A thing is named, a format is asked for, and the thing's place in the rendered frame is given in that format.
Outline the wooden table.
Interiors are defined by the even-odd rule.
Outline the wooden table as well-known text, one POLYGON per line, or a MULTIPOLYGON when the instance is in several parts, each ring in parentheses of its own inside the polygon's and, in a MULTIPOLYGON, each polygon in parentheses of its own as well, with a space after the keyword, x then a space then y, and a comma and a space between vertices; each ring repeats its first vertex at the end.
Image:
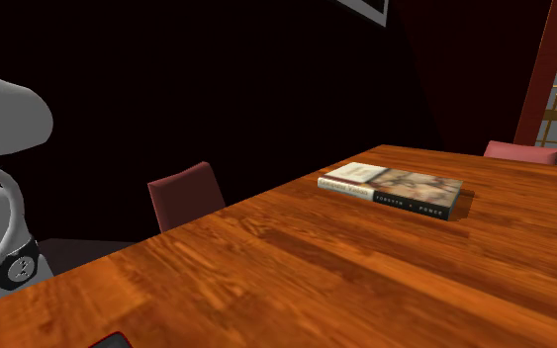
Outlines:
POLYGON ((308 174, 0 300, 0 348, 557 348, 557 166, 381 145, 450 220, 308 174))

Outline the framed wall picture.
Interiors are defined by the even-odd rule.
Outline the framed wall picture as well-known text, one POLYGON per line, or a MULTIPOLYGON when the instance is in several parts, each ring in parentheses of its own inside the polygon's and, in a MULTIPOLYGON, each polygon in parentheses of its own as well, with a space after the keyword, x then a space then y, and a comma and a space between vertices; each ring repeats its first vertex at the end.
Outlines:
POLYGON ((336 0, 341 5, 354 11, 358 15, 372 21, 376 25, 385 27, 389 0, 336 0))

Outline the book with beige brown cover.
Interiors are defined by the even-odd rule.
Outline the book with beige brown cover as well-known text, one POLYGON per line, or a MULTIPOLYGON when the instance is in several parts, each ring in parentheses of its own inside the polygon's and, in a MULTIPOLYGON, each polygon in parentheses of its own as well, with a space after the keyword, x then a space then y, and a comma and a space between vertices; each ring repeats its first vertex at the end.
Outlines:
POLYGON ((318 187, 405 211, 449 220, 461 180, 350 162, 318 179, 318 187))

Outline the dark red chair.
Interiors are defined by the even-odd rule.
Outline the dark red chair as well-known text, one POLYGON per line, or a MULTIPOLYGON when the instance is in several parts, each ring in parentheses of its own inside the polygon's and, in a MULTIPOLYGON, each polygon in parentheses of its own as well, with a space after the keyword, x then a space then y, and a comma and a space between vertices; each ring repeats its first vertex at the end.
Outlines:
POLYGON ((147 184, 161 232, 212 214, 226 206, 208 162, 147 184))
POLYGON ((557 148, 520 145, 490 140, 485 157, 555 165, 557 148))

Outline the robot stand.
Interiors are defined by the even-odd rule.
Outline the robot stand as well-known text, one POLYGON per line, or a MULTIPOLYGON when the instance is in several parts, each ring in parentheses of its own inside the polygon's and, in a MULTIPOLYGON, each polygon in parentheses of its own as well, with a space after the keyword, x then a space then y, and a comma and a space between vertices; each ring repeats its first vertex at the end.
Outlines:
POLYGON ((134 348, 129 339, 120 331, 113 332, 88 348, 134 348))

